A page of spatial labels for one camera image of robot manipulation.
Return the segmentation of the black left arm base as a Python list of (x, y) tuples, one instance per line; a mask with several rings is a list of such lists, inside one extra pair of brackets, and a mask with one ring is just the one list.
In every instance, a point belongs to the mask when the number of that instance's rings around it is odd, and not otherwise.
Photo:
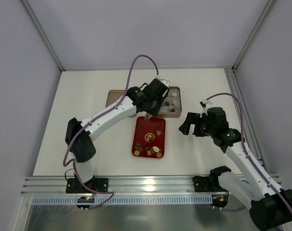
[[(66, 180), (66, 193), (91, 193), (88, 189), (86, 189), (82, 184), (79, 182), (77, 177), (73, 176), (68, 178), (65, 172), (64, 177)], [(88, 182), (84, 183), (85, 186), (92, 191), (106, 193), (108, 191), (108, 178), (96, 178), (93, 177)]]

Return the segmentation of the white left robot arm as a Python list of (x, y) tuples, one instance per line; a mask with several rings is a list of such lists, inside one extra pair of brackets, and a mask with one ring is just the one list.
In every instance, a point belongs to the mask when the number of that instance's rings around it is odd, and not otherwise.
[(82, 121), (71, 119), (66, 130), (67, 151), (63, 166), (73, 163), (76, 178), (83, 186), (92, 180), (91, 159), (96, 154), (93, 142), (118, 122), (137, 113), (157, 116), (169, 86), (169, 81), (155, 78), (143, 88), (128, 88), (119, 99), (96, 115)]

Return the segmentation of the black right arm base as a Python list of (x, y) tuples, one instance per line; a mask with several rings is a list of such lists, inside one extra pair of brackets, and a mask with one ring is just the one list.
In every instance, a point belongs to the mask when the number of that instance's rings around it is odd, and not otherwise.
[(192, 181), (196, 193), (225, 192), (223, 188), (213, 186), (209, 177), (194, 176)]

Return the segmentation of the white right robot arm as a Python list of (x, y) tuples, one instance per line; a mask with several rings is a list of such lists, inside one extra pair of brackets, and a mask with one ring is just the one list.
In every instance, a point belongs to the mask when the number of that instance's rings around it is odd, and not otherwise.
[(205, 109), (204, 113), (187, 113), (179, 131), (188, 135), (210, 137), (237, 166), (245, 180), (241, 180), (226, 166), (210, 170), (207, 177), (194, 177), (199, 190), (202, 187), (217, 192), (232, 193), (248, 209), (255, 226), (261, 231), (292, 221), (292, 190), (283, 189), (256, 160), (241, 133), (229, 127), (221, 107)]

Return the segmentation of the gold tin lid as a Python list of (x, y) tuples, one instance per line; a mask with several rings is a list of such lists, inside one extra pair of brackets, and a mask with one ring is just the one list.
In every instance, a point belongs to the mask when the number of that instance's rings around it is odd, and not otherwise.
[[(123, 94), (124, 90), (110, 90), (107, 94), (106, 108), (110, 108), (111, 106), (115, 106), (116, 104), (118, 104), (123, 97)], [(129, 117), (135, 117), (137, 113), (136, 106), (133, 105), (132, 100), (128, 97), (125, 97), (122, 100), (122, 103), (119, 104), (115, 111), (126, 111)]]

